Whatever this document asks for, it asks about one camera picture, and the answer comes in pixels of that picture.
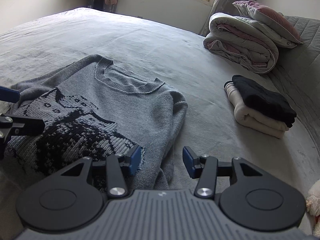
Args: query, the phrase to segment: pillow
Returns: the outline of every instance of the pillow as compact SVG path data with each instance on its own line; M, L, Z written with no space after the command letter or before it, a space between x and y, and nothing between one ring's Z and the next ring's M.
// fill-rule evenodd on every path
M287 49L293 49L297 47L297 44L295 44L292 41L287 40L284 37L281 37L278 33L276 33L273 29L268 27L262 22L252 20L250 18L240 17L240 16L234 16L235 18L239 19L240 21L243 21L259 31L261 31L264 35L266 35L268 38L270 38L274 44L276 44L278 47L281 48L287 48Z
M252 0L237 1L234 2L233 5L238 9L240 16L263 22L289 41L303 44L297 30L288 22L288 20L268 6Z

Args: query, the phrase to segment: gray sweater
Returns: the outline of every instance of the gray sweater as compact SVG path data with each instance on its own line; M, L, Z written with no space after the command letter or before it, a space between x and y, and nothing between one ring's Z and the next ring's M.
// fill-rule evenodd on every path
M43 118L45 131L13 136L7 155L49 175L83 156L104 160L138 144L142 158L130 188L168 188L170 148L188 108L173 87L90 55L13 88L21 98L11 113Z

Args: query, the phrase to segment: black folded garment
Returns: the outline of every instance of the black folded garment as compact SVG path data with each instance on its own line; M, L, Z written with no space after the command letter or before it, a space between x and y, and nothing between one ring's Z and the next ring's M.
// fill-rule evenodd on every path
M234 75L232 81L247 107L272 119L282 121L289 128L292 127L297 113L290 107L283 95L265 89L252 79L240 75Z

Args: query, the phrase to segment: pink pillow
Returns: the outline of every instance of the pink pillow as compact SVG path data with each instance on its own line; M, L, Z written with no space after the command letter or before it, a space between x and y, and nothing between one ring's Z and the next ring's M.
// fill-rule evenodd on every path
M237 1L233 5L238 9L242 17L263 22L289 41L303 44L300 35L290 22L270 7L252 0Z

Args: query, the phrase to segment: bed sheet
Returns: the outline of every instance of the bed sheet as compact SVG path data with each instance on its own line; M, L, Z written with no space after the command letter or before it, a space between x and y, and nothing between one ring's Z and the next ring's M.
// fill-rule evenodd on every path
M240 156L294 186L304 195L319 179L320 159L307 130L296 119L278 139L239 125L223 85L234 74L251 78L277 91L267 76L213 55L203 37L171 26L93 9L78 8L17 26L0 34L0 84L43 75L90 54L114 60L115 65L147 78L155 77L177 88L189 108L172 148L174 176L171 188L190 188L192 180L182 162L182 148L210 154L220 161ZM21 230L15 198L40 174L21 169L7 156L0 162L0 237L9 239ZM228 187L218 179L217 191ZM305 217L300 228L311 233Z

